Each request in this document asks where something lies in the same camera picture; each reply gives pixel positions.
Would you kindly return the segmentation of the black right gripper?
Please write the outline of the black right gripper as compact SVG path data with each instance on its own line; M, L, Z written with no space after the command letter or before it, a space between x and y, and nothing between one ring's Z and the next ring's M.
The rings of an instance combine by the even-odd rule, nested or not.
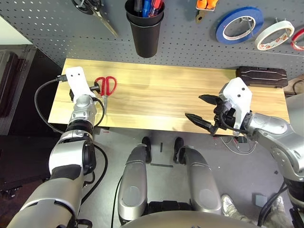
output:
M215 105L213 112L215 114L215 124L212 125L210 122L202 119L200 116L195 114L185 113L185 116L196 126L207 130L212 135L215 135L218 128L223 130L233 130L235 117L231 112L231 105L228 102L223 102L219 96L216 95L200 95L199 99L205 101L208 104Z

